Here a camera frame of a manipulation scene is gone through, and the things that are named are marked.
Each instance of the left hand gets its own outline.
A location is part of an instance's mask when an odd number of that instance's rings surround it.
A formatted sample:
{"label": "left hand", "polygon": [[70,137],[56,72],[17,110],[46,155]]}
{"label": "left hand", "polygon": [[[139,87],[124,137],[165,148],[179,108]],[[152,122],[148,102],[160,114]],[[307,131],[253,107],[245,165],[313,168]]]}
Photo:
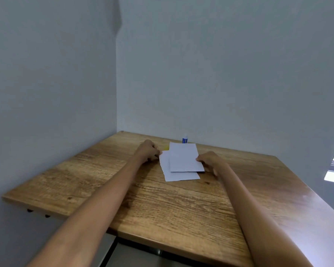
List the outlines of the left hand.
{"label": "left hand", "polygon": [[147,161],[157,160],[161,153],[162,152],[157,149],[157,145],[155,145],[155,143],[153,143],[151,140],[147,139],[137,148],[134,153],[134,157],[139,159],[141,163],[144,163]]}

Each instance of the white paper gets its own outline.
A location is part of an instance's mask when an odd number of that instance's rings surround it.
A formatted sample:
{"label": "white paper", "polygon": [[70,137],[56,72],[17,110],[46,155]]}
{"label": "white paper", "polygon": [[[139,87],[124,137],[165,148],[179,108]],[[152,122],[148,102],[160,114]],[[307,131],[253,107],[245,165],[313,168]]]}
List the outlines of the white paper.
{"label": "white paper", "polygon": [[197,157],[195,143],[169,143],[169,164],[172,172],[203,172],[203,164],[196,161]]}
{"label": "white paper", "polygon": [[196,172],[171,172],[169,170],[169,151],[163,151],[160,155],[160,165],[166,182],[200,179]]}

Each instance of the right hand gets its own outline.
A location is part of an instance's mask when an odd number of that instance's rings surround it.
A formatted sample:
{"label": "right hand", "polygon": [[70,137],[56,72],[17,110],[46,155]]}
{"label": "right hand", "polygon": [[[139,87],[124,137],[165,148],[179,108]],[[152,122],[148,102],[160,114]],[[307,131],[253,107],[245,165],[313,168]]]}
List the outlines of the right hand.
{"label": "right hand", "polygon": [[219,157],[215,152],[209,151],[204,154],[200,154],[198,155],[196,160],[206,164],[210,171],[213,172],[215,176],[218,176],[218,172],[215,168],[223,163],[223,159]]}

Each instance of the wooden tabletop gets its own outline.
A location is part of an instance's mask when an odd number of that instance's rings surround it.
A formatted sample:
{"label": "wooden tabletop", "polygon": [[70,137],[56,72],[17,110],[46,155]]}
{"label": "wooden tabletop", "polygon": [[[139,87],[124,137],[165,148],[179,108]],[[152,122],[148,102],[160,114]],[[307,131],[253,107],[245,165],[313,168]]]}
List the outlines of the wooden tabletop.
{"label": "wooden tabletop", "polygon": [[[12,189],[3,198],[46,214],[71,215],[110,179],[145,139],[118,132]],[[225,158],[257,201],[314,267],[334,267],[334,210],[274,156],[197,144]],[[213,265],[253,266],[227,195],[210,173],[165,182],[158,163],[144,164],[110,229],[118,236]]]}

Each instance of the blue glue stick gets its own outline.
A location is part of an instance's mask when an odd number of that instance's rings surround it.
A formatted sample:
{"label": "blue glue stick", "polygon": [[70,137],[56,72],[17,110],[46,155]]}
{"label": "blue glue stick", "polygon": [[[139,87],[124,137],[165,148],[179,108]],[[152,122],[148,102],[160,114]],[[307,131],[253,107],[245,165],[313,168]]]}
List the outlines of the blue glue stick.
{"label": "blue glue stick", "polygon": [[188,141],[188,136],[187,136],[187,134],[185,134],[183,136],[182,143],[187,143],[187,141]]}

